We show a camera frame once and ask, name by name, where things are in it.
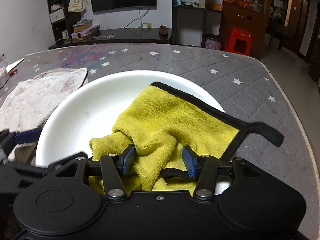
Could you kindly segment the white round bowl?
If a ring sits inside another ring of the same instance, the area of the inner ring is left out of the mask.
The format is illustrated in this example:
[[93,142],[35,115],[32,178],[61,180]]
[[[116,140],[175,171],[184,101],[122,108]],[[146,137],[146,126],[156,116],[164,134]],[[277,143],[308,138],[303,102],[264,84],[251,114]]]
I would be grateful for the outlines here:
[[93,158],[89,142],[112,133],[118,116],[153,82],[186,92],[223,111],[204,89],[182,77],[135,70],[99,78],[68,96],[48,119],[36,150],[36,164],[47,166],[78,152]]

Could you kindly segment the yellow microfiber cloth black trim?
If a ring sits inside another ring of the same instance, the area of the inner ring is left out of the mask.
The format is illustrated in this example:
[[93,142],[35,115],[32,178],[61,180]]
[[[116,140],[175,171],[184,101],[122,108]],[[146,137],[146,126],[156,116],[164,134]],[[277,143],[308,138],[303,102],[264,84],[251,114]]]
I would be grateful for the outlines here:
[[183,148],[197,155],[228,161],[245,138],[256,133],[275,146],[283,135],[262,122],[244,122],[200,99],[160,82],[153,82],[118,116],[112,133],[93,138],[89,146],[93,160],[122,154],[129,145],[136,159],[124,179],[132,191],[181,191],[193,193],[196,180],[183,162]]

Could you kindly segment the dirty white rag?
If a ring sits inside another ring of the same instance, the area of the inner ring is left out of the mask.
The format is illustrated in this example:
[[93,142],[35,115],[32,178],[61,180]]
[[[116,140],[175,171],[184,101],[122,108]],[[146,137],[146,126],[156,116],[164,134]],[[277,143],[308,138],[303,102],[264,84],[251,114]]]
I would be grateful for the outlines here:
[[87,68],[58,68],[19,82],[1,106],[1,130],[43,127],[54,109],[86,82],[87,75]]

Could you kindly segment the white paper sheet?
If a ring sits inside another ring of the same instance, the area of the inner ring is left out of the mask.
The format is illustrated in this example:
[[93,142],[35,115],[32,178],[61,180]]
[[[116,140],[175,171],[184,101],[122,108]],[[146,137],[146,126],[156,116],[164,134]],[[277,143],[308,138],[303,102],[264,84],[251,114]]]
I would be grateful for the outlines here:
[[7,71],[7,72],[12,71],[14,68],[16,68],[17,65],[19,65],[21,62],[23,62],[24,59],[25,59],[25,57],[24,57],[24,58],[21,58],[21,59],[19,59],[19,60],[17,60],[17,61],[15,61],[15,62],[13,62],[13,63],[11,63],[11,64],[9,64],[9,65],[7,65],[7,66],[6,66],[6,71]]

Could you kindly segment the grey star pattern table mat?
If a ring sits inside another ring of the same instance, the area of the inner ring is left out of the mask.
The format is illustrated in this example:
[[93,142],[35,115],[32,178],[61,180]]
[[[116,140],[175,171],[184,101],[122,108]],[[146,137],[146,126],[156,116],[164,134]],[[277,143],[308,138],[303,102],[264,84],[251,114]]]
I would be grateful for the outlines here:
[[241,156],[297,189],[305,198],[300,232],[319,239],[319,171],[315,146],[319,135],[319,91],[300,62],[272,50],[258,61],[222,51],[166,44],[109,43],[66,47],[24,55],[17,74],[1,89],[5,99],[20,82],[56,68],[89,70],[88,79],[127,70],[156,70],[188,79],[211,94],[226,113],[262,121],[284,135],[281,147],[250,135]]

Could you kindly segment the stack of boxes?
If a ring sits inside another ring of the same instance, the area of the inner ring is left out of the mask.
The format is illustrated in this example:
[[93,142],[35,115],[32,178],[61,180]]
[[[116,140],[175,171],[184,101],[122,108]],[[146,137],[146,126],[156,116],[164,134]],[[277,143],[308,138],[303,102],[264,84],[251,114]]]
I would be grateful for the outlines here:
[[93,25],[92,19],[83,19],[73,25],[72,39],[77,37],[91,37],[100,30],[100,25]]

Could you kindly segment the purple patterned bin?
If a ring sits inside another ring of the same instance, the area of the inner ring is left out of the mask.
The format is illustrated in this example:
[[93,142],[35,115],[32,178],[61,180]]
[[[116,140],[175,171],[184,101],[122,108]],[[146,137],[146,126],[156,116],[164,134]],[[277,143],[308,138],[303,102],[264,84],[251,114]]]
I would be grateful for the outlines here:
[[206,37],[205,48],[212,50],[220,50],[221,42],[218,38]]

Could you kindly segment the red plastic stool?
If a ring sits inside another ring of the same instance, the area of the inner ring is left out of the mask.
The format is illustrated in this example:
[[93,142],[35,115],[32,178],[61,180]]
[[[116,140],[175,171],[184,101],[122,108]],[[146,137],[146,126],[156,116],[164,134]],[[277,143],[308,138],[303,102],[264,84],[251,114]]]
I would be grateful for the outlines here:
[[249,56],[251,53],[252,34],[238,27],[228,28],[225,50],[227,52]]

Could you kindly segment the black low tv bench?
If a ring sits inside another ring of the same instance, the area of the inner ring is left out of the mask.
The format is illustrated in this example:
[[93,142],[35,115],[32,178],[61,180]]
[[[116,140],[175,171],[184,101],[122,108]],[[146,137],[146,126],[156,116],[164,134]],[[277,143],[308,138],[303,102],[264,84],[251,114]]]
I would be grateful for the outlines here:
[[159,28],[119,28],[96,31],[89,37],[60,40],[48,49],[58,49],[72,46],[83,46],[105,43],[159,43],[172,44],[171,29],[168,35],[160,35]]

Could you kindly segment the beige tote bag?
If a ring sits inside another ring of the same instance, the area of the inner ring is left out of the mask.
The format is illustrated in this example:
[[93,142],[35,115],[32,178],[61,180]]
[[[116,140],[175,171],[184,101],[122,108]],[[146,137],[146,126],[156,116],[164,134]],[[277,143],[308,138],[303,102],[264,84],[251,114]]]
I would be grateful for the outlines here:
[[68,12],[83,12],[85,9],[85,0],[69,0]]

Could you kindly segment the brown shoe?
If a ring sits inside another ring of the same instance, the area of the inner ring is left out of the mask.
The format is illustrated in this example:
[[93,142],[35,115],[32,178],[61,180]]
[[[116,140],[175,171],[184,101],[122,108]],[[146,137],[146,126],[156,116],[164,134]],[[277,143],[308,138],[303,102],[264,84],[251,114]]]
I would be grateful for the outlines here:
[[161,37],[168,37],[169,32],[168,32],[168,29],[167,29],[166,25],[160,25],[159,26],[159,35]]

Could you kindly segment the dark shelf cabinet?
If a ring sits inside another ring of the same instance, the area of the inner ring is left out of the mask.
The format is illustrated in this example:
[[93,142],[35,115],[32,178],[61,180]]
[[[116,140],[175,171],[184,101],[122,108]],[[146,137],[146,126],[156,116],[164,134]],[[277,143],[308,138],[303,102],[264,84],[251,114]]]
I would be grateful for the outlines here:
[[205,47],[218,38],[223,0],[172,0],[171,43]]

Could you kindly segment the red wooden cabinet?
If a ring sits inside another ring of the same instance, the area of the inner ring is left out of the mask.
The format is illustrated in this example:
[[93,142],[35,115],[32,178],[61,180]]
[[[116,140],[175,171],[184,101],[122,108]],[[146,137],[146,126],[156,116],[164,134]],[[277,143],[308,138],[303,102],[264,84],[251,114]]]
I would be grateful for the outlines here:
[[223,0],[219,36],[223,45],[231,36],[231,27],[251,34],[250,56],[260,58],[266,33],[271,0]]

